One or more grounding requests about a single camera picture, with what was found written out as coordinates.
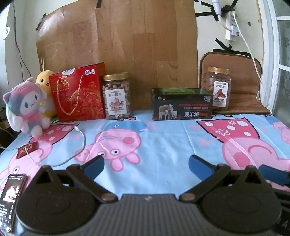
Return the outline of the Peppa Pig blue bedsheet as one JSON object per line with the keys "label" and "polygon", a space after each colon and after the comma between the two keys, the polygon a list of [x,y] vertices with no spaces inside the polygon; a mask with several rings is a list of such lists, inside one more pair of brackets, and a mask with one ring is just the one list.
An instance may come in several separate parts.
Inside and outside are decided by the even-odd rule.
{"label": "Peppa Pig blue bedsheet", "polygon": [[37,150],[16,159],[17,148],[33,142],[20,134],[1,151],[1,186],[10,174],[31,180],[43,165],[65,169],[97,154],[105,158],[96,182],[123,194],[175,194],[200,179],[189,169],[193,154],[236,170],[247,165],[289,170],[289,128],[273,115],[214,114],[205,120],[153,121],[151,111],[123,121],[53,121]]}

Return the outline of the small red snack packet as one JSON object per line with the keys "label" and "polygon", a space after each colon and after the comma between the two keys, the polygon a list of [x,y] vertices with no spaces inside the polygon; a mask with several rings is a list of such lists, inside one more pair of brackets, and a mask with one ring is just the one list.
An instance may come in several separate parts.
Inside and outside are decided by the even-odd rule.
{"label": "small red snack packet", "polygon": [[31,152],[37,150],[38,147],[39,147],[38,142],[31,142],[31,143],[25,144],[21,147],[18,147],[16,159],[20,159],[20,158],[24,157],[25,155],[30,154]]}

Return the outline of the red gift bag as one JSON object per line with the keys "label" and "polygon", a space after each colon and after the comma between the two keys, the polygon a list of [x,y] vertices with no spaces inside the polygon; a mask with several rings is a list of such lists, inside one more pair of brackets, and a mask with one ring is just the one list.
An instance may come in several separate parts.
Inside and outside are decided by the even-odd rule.
{"label": "red gift bag", "polygon": [[105,63],[65,70],[49,76],[52,98],[60,122],[104,119],[101,82]]}

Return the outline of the black sheep-print storage box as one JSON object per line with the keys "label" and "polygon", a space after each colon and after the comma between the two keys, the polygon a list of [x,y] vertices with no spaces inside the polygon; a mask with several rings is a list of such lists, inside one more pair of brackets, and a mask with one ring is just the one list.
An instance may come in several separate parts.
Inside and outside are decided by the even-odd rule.
{"label": "black sheep-print storage box", "polygon": [[202,88],[154,88],[152,119],[209,119],[212,115],[212,104],[213,95]]}

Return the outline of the smartphone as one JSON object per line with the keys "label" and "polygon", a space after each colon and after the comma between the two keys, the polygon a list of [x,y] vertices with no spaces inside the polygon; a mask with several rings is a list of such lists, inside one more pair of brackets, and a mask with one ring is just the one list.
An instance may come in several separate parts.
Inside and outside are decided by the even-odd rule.
{"label": "smartphone", "polygon": [[26,184],[26,174],[10,174],[1,194],[1,231],[13,233],[15,210]]}

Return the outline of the brown seat cushion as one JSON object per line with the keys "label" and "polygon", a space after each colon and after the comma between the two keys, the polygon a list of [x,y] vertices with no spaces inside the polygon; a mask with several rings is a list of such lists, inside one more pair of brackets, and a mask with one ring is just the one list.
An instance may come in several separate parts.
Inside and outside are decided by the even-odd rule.
{"label": "brown seat cushion", "polygon": [[199,87],[207,90],[208,82],[202,79],[209,67],[219,67],[229,70],[231,77],[231,94],[229,108],[226,111],[213,110],[216,114],[269,114],[270,111],[257,100],[260,91],[260,80],[257,76],[262,73],[258,60],[251,57],[226,53],[209,52],[203,55],[199,67]]}

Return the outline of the nut jar with gold lid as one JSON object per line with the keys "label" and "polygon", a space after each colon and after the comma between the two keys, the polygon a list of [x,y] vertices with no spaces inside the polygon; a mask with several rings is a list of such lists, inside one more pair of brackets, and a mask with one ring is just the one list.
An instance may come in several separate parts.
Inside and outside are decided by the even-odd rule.
{"label": "nut jar with gold lid", "polygon": [[131,117],[130,83],[127,72],[103,77],[103,100],[107,119]]}

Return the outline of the pink plush toy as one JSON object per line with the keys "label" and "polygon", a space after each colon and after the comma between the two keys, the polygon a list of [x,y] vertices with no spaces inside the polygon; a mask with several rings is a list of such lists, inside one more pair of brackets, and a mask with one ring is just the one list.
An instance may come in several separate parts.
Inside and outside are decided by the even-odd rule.
{"label": "pink plush toy", "polygon": [[33,77],[18,84],[3,95],[6,118],[10,127],[38,139],[50,127],[50,119],[44,117],[45,108],[40,105],[47,93]]}

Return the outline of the yellow plush toy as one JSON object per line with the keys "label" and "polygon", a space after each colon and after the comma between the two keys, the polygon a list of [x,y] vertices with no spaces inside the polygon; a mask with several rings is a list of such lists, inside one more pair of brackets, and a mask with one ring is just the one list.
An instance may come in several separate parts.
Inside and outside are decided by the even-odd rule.
{"label": "yellow plush toy", "polygon": [[49,76],[53,75],[54,72],[52,72],[51,70],[45,70],[45,62],[44,62],[43,57],[41,58],[41,66],[42,66],[42,71],[36,77],[36,83],[40,84],[41,89],[43,89],[47,94],[46,100],[40,103],[45,108],[45,112],[43,113],[43,116],[51,119],[52,117],[57,115],[54,101],[52,98],[52,91],[51,91],[50,80],[49,80]]}

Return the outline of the wood-pattern board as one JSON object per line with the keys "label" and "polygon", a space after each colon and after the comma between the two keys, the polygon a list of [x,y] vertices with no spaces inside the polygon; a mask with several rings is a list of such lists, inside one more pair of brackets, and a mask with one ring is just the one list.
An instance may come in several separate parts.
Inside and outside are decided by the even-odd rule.
{"label": "wood-pattern board", "polygon": [[192,1],[77,1],[44,18],[36,45],[54,72],[99,62],[127,72],[134,110],[151,108],[153,88],[198,85]]}

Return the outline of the white power strip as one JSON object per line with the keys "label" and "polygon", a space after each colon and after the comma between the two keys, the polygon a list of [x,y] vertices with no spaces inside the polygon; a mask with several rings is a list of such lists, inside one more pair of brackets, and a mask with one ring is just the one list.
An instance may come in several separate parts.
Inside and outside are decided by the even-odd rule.
{"label": "white power strip", "polygon": [[235,13],[237,1],[233,1],[231,5],[220,6],[218,0],[212,0],[213,9],[218,17],[219,22],[226,30],[225,39],[232,43],[237,37],[240,37],[240,32],[235,22]]}

